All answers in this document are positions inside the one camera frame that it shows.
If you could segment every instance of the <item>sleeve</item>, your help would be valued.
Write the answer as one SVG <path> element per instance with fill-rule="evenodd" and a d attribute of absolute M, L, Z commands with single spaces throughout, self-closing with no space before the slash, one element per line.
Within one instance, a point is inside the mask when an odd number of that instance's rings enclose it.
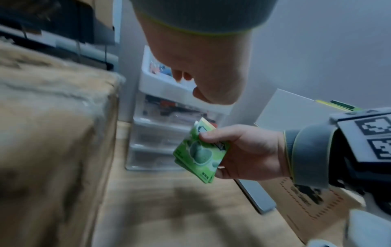
<path fill-rule="evenodd" d="M 277 0 L 131 0 L 162 24 L 198 34 L 224 35 L 264 23 Z"/>
<path fill-rule="evenodd" d="M 286 158 L 295 184 L 329 186 L 329 158 L 336 130 L 335 125 L 323 124 L 284 132 Z"/>

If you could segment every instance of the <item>wooden surface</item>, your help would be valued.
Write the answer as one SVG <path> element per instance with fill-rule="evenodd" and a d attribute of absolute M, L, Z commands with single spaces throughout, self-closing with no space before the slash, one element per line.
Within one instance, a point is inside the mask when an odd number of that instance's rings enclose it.
<path fill-rule="evenodd" d="M 93 247 L 303 246 L 276 210 L 257 214 L 232 180 L 205 185 L 188 172 L 126 171 L 129 125 L 118 127 Z"/>

